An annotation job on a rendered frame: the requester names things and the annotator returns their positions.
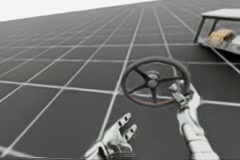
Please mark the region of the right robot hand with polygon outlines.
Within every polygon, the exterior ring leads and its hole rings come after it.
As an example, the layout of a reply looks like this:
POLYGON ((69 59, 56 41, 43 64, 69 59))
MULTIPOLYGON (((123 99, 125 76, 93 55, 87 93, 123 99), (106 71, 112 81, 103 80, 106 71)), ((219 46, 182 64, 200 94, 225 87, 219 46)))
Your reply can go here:
POLYGON ((195 113, 201 105, 201 97, 192 84, 185 88, 184 81, 177 80, 169 87, 169 90, 181 109, 188 108, 191 113, 195 113))

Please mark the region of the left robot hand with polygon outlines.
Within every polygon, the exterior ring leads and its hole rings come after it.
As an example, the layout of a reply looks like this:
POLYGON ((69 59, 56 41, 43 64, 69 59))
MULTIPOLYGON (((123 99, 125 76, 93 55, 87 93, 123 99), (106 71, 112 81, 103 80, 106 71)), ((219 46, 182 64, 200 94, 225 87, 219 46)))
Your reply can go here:
POLYGON ((103 135, 102 143, 109 155, 133 152, 130 140, 135 136, 138 126, 136 124, 127 126, 131 118, 132 114, 130 112, 125 113, 103 135))

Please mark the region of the dark steering wheel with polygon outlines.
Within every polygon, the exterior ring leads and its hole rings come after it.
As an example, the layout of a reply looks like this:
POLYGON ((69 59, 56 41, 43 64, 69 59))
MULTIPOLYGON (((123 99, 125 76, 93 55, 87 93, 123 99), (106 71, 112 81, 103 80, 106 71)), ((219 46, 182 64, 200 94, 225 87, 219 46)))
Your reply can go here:
POLYGON ((179 92, 183 93, 184 95, 187 95, 190 93, 190 86, 191 86, 191 75, 187 68, 182 65, 177 60, 173 60, 166 57, 147 57, 140 59, 136 61, 135 63, 132 63, 124 72, 122 80, 121 80, 121 89, 124 93, 124 95, 131 100, 134 103, 137 103, 142 106, 148 106, 148 107, 161 107, 165 105, 169 105, 175 102, 174 97, 167 98, 162 101, 157 100, 157 88, 162 84, 166 82, 173 81, 174 83, 179 83, 181 80, 184 81, 183 85, 180 85, 179 92), (148 71, 143 72, 140 70, 140 67, 143 65, 151 64, 151 63, 160 63, 163 65, 168 65, 170 67, 175 68, 179 73, 180 76, 175 77, 168 77, 168 78, 161 78, 160 74, 156 71, 148 71), (144 80, 144 83, 137 86, 136 88, 133 88, 131 90, 127 89, 127 79, 130 76, 132 72, 136 72, 141 76, 141 78, 144 80), (142 101, 134 98, 132 94, 138 90, 142 90, 144 88, 148 88, 151 96, 152 101, 142 101))

